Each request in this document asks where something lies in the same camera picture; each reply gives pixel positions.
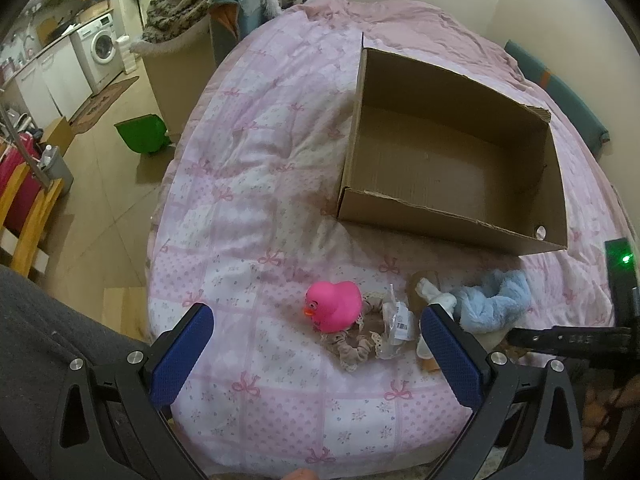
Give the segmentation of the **person's right hand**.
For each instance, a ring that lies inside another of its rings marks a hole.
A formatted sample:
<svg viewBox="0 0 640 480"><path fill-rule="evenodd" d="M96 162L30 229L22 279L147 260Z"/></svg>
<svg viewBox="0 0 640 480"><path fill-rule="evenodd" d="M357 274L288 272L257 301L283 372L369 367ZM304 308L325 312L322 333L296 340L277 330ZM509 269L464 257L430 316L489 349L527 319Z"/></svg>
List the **person's right hand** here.
<svg viewBox="0 0 640 480"><path fill-rule="evenodd" d="M582 410L582 444L587 462L599 458L610 444L613 433L608 430L608 425L614 412L638 405L638 375L631 378L624 388L613 390L607 398L591 387L587 389Z"/></svg>

